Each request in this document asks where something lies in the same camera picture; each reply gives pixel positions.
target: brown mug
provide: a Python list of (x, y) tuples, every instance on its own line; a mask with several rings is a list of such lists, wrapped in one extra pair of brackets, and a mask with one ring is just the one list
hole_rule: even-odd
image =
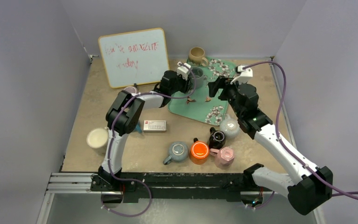
[(205, 57), (205, 51), (200, 47), (195, 47), (190, 50), (189, 60), (196, 65), (209, 65), (209, 60)]

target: beige table surface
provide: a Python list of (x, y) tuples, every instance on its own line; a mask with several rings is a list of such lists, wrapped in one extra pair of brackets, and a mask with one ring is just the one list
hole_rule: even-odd
[[(179, 60), (169, 60), (170, 69), (176, 70)], [(229, 60), (235, 64), (250, 64), (260, 60)], [(276, 119), (276, 110), (279, 98), (268, 64), (253, 67), (254, 77), (249, 81), (257, 88), (259, 107), (273, 121)], [(142, 85), (141, 92), (152, 90), (154, 84)], [(105, 127), (105, 115), (117, 94), (122, 89), (112, 89), (108, 86), (105, 69), (101, 58), (95, 58), (91, 65), (89, 77), (84, 89), (79, 110), (72, 128), (62, 171), (95, 172), (104, 158), (104, 150), (94, 150), (88, 147), (86, 136), (96, 127)], [(227, 112), (235, 118), (232, 108)], [(245, 133), (240, 133), (234, 140), (228, 140), (226, 146), (235, 151), (235, 160), (227, 170), (219, 169), (209, 156), (203, 165), (193, 164), (189, 159), (183, 163), (163, 165), (167, 157), (167, 149), (174, 141), (184, 141), (191, 146), (193, 138), (207, 141), (211, 125), (191, 120), (170, 113), (167, 106), (142, 111), (140, 121), (166, 120), (166, 133), (131, 133), (128, 137), (123, 154), (124, 172), (188, 172), (188, 173), (242, 173), (244, 169), (255, 163), (261, 163), (269, 169), (285, 173), (283, 167), (275, 158), (256, 141)], [(288, 130), (283, 115), (280, 117), (280, 131), (288, 139)]]

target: gray floor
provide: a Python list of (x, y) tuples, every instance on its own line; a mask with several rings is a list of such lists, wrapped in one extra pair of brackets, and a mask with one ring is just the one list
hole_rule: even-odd
[[(116, 210), (135, 214), (144, 209), (147, 200), (121, 204)], [(154, 199), (149, 210), (138, 217), (121, 217), (101, 209), (99, 194), (56, 194), (48, 218), (49, 224), (314, 224), (313, 213), (298, 214), (288, 200), (275, 195), (271, 203), (256, 211), (246, 210), (242, 203), (225, 200)]]

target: floral tray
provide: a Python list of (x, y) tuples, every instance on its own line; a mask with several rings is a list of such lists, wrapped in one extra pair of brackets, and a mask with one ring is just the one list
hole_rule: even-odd
[[(216, 58), (207, 57), (209, 65), (207, 67), (199, 66), (204, 71), (204, 85), (197, 89), (188, 99), (171, 100), (168, 104), (168, 110), (171, 113), (184, 116), (193, 120), (218, 126), (224, 119), (228, 107), (227, 101), (217, 99), (221, 90), (216, 97), (209, 98), (208, 83), (213, 82), (218, 76), (234, 77), (235, 64)], [(177, 92), (174, 97), (183, 97), (187, 94)]]

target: yellow whiteboard frame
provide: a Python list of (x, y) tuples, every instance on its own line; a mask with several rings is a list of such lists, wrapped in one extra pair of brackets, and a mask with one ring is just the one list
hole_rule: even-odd
[[(108, 36), (117, 36), (117, 35), (123, 35), (123, 34), (132, 34), (132, 33), (138, 33), (138, 32), (144, 32), (144, 31), (150, 31), (150, 30), (156, 30), (156, 29), (161, 29), (161, 31), (163, 31), (163, 38), (164, 38), (164, 45), (165, 45), (165, 55), (166, 55), (166, 58), (167, 58), (168, 69), (170, 70), (170, 68), (169, 68), (169, 61), (168, 61), (168, 50), (167, 50), (167, 47), (166, 47), (166, 40), (165, 40), (165, 32), (164, 32), (164, 30), (163, 30), (162, 28), (143, 29), (143, 30), (131, 31), (131, 32), (120, 33), (120, 34), (104, 35), (104, 36), (100, 36), (100, 37), (98, 38), (99, 51), (100, 51), (100, 53), (101, 53), (102, 62), (103, 62), (103, 67), (105, 68), (106, 79), (108, 80), (108, 85), (109, 85), (110, 88), (112, 88), (112, 89), (118, 89), (118, 88), (124, 88), (124, 87), (127, 87), (127, 86), (112, 87), (112, 86), (110, 85), (109, 77), (108, 77), (108, 72), (107, 72), (107, 70), (106, 70), (105, 60), (104, 60), (103, 54), (102, 54), (102, 48), (101, 48), (101, 45), (99, 44), (99, 39), (101, 39), (101, 38), (103, 38), (103, 37), (108, 37)], [(137, 83), (137, 85), (146, 85), (146, 84), (153, 84), (153, 83), (158, 83), (158, 82), (160, 82), (160, 80), (155, 81), (155, 82), (148, 82), (148, 83)]]

